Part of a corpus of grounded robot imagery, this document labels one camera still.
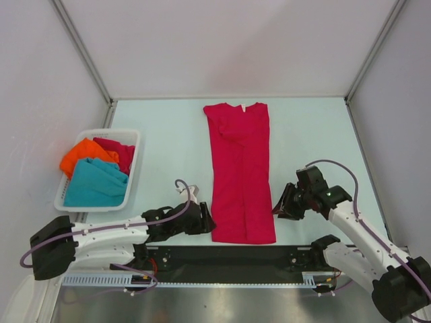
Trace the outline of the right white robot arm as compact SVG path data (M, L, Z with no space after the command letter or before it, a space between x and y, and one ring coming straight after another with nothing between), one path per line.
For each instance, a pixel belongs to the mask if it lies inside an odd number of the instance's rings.
M319 270L330 266L369 292L379 313L389 322L410 317L430 305L430 264L412 258L377 233L358 210L358 192L329 186L315 162L297 170L297 183L287 183L273 213L299 221L312 210L340 229L357 248L350 250L334 236L314 242L310 255Z

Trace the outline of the magenta t shirt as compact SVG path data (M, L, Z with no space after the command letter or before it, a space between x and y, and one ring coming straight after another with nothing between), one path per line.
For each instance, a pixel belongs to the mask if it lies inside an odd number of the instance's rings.
M276 241L269 185L268 107L227 103L205 106L213 166L211 212L214 242Z

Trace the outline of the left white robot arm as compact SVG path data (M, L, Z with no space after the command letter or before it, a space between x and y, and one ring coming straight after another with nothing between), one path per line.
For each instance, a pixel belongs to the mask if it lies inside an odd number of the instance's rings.
M208 234L216 228L207 204L182 203L110 223L73 223L59 216L30 238L32 272L37 281L69 269L141 269L149 260L146 245L178 234Z

